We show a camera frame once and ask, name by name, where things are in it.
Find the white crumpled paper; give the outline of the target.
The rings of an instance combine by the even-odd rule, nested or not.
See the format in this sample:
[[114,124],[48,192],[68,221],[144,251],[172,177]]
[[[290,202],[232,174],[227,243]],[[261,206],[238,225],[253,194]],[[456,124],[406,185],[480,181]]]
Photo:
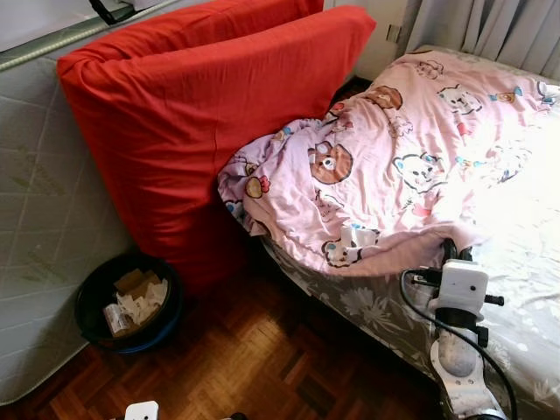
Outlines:
[[161,277],[141,280],[128,291],[116,292],[115,301],[101,309],[112,339],[137,333],[155,319],[164,307],[168,292],[168,283]]

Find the pink cartoon print blanket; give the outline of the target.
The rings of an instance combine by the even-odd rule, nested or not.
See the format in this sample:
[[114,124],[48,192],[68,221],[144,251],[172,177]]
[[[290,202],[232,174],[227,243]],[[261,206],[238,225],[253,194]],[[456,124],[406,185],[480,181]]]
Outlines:
[[393,61],[320,119],[244,145],[217,176],[249,235],[325,275],[391,275],[467,248],[518,214],[513,181],[543,154],[560,87],[449,51]]

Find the black waste bin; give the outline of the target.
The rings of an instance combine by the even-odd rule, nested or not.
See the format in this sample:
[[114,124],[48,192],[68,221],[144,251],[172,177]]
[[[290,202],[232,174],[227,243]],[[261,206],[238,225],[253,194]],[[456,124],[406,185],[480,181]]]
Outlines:
[[[103,308],[114,297],[115,283],[132,269],[152,271],[161,280],[168,281],[168,298],[164,307],[153,315],[153,320],[143,325],[137,332],[127,333],[115,339],[109,331],[109,323],[104,319]],[[184,309],[184,285],[179,273],[160,257],[144,253],[118,255],[93,269],[87,279],[76,289],[73,301],[73,320],[79,328],[80,336],[92,347],[117,354],[137,354],[160,345],[176,331]]]

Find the bed with beige floral sheet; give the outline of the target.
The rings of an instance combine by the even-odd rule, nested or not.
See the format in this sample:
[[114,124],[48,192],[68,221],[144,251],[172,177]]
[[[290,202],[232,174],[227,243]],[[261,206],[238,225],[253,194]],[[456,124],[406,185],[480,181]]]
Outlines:
[[[486,351],[512,382],[519,420],[559,420],[560,103],[545,132],[542,155],[513,188],[521,211],[500,219],[488,239],[473,245],[473,260],[489,273],[487,291],[507,300],[484,305],[480,323],[489,331]],[[441,244],[432,265],[391,275],[334,276],[301,267],[267,237],[257,237],[301,291],[379,341],[397,361],[435,379],[429,360],[435,327],[404,300],[410,297],[423,309],[435,292],[410,283],[401,293],[400,275],[443,264]]]

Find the grey quilted mattress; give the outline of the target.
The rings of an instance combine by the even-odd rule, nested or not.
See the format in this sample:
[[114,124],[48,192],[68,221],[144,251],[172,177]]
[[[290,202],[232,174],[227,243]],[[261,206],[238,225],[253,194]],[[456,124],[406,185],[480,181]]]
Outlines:
[[155,0],[138,11],[100,1],[114,24],[79,0],[71,24],[0,45],[0,407],[30,395],[85,347],[72,319],[77,288],[135,247],[61,91],[60,57],[205,0]]

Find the brown cardboard piece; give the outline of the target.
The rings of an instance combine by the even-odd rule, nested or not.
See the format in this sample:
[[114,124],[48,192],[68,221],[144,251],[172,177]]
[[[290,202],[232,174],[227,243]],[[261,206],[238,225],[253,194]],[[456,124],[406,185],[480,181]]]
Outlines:
[[133,269],[116,281],[115,291],[121,296],[142,297],[149,289],[152,276],[150,269]]

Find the grey curtain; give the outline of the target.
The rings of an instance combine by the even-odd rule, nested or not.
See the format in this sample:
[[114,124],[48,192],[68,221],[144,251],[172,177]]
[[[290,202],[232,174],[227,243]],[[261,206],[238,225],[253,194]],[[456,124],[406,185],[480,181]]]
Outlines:
[[440,46],[557,77],[560,0],[413,0],[405,52]]

